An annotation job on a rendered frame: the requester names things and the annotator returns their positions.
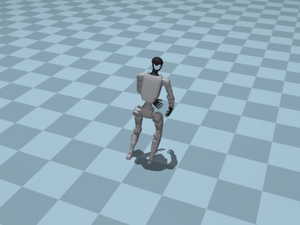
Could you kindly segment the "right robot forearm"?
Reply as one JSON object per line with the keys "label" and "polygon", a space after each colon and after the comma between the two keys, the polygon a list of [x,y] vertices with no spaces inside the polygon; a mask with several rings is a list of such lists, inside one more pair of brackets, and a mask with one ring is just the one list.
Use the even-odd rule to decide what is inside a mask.
{"label": "right robot forearm", "polygon": [[175,99],[169,100],[169,107],[172,107],[172,109],[174,108],[174,101]]}

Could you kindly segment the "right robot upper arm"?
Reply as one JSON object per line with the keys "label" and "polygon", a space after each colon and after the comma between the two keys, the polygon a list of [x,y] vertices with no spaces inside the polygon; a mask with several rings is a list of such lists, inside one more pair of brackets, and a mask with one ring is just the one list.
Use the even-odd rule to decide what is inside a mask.
{"label": "right robot upper arm", "polygon": [[166,89],[166,92],[167,92],[167,99],[168,100],[172,100],[174,99],[174,96],[173,96],[173,90],[172,90],[172,87],[171,87],[171,82],[168,78],[162,78],[162,85],[165,87]]}

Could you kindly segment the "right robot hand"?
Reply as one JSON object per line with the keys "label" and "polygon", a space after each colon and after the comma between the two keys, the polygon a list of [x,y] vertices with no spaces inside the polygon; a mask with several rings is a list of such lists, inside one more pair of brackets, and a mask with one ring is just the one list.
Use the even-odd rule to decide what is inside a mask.
{"label": "right robot hand", "polygon": [[166,113],[165,116],[169,116],[171,114],[172,110],[173,110],[172,107],[169,107],[169,111],[167,111],[168,113]]}

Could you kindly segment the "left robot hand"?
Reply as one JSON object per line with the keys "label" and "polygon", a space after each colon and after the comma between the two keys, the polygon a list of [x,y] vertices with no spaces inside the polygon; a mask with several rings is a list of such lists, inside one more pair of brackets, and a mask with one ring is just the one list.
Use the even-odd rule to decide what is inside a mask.
{"label": "left robot hand", "polygon": [[[161,99],[157,99],[157,100],[153,103],[153,105],[154,105],[157,109],[163,107],[162,105],[164,105],[164,104],[160,103],[158,100],[162,101]],[[159,103],[162,104],[162,105],[160,105]],[[157,104],[160,105],[161,107],[158,106]],[[156,105],[157,105],[159,108],[158,108]]]}

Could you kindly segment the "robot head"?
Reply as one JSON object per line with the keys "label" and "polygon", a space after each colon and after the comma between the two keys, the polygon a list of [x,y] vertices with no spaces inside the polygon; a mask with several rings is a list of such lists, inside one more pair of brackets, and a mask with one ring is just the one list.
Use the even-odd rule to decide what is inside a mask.
{"label": "robot head", "polygon": [[163,65],[163,60],[162,60],[160,57],[155,57],[155,58],[152,59],[152,67],[153,67],[153,70],[152,70],[152,72],[149,73],[149,74],[150,74],[150,75],[159,76],[159,75],[158,75],[158,71],[161,69],[161,67],[160,67],[159,70],[155,70],[155,69],[154,69],[154,64],[155,64],[156,66],[161,65],[161,67],[162,67],[162,65]]}

